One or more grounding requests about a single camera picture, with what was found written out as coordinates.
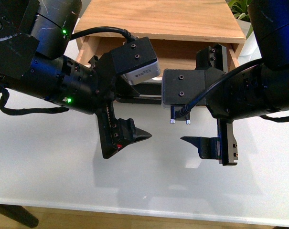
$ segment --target table leg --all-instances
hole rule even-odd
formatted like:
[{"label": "table leg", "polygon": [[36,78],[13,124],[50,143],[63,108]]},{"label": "table leg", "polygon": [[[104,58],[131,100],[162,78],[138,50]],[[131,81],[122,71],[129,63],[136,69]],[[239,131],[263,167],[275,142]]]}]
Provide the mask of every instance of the table leg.
[{"label": "table leg", "polygon": [[38,219],[21,206],[0,204],[0,214],[29,228],[38,226]]}]

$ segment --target black mounting bracket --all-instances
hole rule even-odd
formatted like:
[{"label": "black mounting bracket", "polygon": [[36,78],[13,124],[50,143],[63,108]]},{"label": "black mounting bracket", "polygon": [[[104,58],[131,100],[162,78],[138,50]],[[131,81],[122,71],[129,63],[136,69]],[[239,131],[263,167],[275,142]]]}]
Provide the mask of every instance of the black mounting bracket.
[{"label": "black mounting bracket", "polygon": [[218,137],[181,137],[198,148],[201,159],[219,160],[223,166],[235,166],[238,160],[237,143],[233,132],[233,121],[217,119]]}]

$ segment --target green plant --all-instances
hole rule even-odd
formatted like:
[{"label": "green plant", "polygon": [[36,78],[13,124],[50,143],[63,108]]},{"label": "green plant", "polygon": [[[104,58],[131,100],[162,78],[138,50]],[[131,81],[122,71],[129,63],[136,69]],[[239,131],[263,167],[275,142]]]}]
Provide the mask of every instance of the green plant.
[{"label": "green plant", "polygon": [[234,14],[234,17],[242,20],[250,22],[249,15],[247,12],[247,8],[251,0],[231,0],[228,3],[228,6],[231,12]]}]

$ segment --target cylindrical joint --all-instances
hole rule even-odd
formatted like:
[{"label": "cylindrical joint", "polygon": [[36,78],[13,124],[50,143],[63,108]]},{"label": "cylindrical joint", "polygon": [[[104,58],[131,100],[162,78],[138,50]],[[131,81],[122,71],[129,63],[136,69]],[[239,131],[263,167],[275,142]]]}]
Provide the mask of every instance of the cylindrical joint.
[{"label": "cylindrical joint", "polygon": [[289,0],[252,0],[248,13],[264,64],[272,70],[289,65]]},{"label": "cylindrical joint", "polygon": [[15,91],[44,99],[86,114],[94,114],[99,106],[96,95],[98,76],[96,72],[62,56],[48,60],[36,55],[31,71],[18,80],[8,76],[0,84]]},{"label": "cylindrical joint", "polygon": [[226,81],[223,92],[231,120],[289,110],[289,69],[272,71],[262,64]]},{"label": "cylindrical joint", "polygon": [[39,40],[37,52],[51,60],[62,56],[82,8],[81,0],[40,0],[31,35]]}]

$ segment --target white pot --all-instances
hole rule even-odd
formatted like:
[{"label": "white pot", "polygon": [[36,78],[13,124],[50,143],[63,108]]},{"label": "white pot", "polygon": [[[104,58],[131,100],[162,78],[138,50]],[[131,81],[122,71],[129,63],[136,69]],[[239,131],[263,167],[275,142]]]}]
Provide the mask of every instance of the white pot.
[{"label": "white pot", "polygon": [[[237,20],[241,30],[243,31],[244,35],[246,36],[248,31],[249,31],[249,27],[250,27],[250,22],[247,21],[241,21],[241,20]],[[253,54],[253,52],[255,51],[255,49],[258,47],[256,38],[255,38],[255,34],[254,32],[251,33],[251,35],[249,36],[249,38],[246,40],[243,49],[240,53],[240,56],[249,56],[251,54]]]}]

